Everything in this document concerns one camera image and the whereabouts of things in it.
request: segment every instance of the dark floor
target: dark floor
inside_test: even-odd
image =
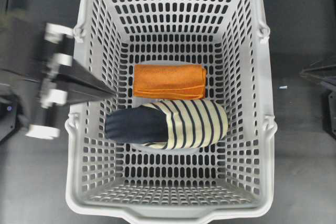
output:
[[[74,26],[80,0],[0,0],[26,17]],[[264,0],[271,28],[275,140],[275,197],[256,219],[215,223],[334,223],[336,140],[325,131],[326,90],[299,77],[302,67],[336,51],[333,0]],[[67,117],[64,108],[60,128]],[[54,141],[18,132],[0,144],[0,223],[126,223],[83,216],[65,202],[67,133]]]

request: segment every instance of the striped fabric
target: striped fabric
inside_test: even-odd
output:
[[[199,148],[217,143],[227,132],[222,106],[209,100],[174,100],[144,104],[162,111],[168,125],[167,142],[143,144],[156,149]]]

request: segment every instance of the gray plastic basket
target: gray plastic basket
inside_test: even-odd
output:
[[[274,190],[274,122],[263,0],[81,0],[75,58],[117,91],[73,105],[66,200],[75,212],[131,223],[256,217]],[[145,102],[135,64],[202,64],[206,97],[228,115],[225,139],[156,151],[104,138],[106,115]]]

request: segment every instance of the folded towel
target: folded towel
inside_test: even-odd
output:
[[[135,65],[134,96],[194,100],[205,97],[206,70],[201,65]]]
[[[118,143],[172,150],[215,144],[227,128],[224,108],[203,99],[161,101],[116,111],[107,116],[105,132]]]

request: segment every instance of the striped slipper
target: striped slipper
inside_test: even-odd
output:
[[[165,150],[215,144],[227,128],[224,108],[209,100],[167,100],[120,110],[107,117],[105,126],[106,136],[119,143]]]

